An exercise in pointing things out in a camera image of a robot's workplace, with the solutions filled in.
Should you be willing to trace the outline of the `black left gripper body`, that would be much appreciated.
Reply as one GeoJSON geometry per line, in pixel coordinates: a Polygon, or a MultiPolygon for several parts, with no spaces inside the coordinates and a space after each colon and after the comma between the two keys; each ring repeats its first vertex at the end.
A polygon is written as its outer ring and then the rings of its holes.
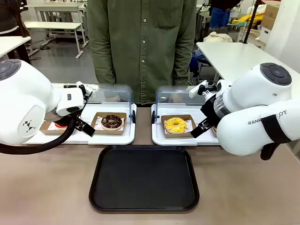
{"type": "Polygon", "coordinates": [[[78,115],[81,114],[81,110],[78,110],[76,112],[72,112],[66,116],[60,116],[56,112],[51,113],[50,115],[50,122],[54,122],[56,124],[69,124],[71,121],[71,118],[75,118],[78,115]]]}

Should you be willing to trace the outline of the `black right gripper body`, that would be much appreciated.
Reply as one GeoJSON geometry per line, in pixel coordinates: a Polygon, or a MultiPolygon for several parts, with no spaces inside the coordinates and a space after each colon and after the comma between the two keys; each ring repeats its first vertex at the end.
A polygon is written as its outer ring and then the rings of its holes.
{"type": "Polygon", "coordinates": [[[220,118],[217,116],[214,110],[214,102],[216,100],[216,95],[213,94],[205,104],[201,107],[201,112],[206,116],[207,122],[220,122],[220,118]]]}

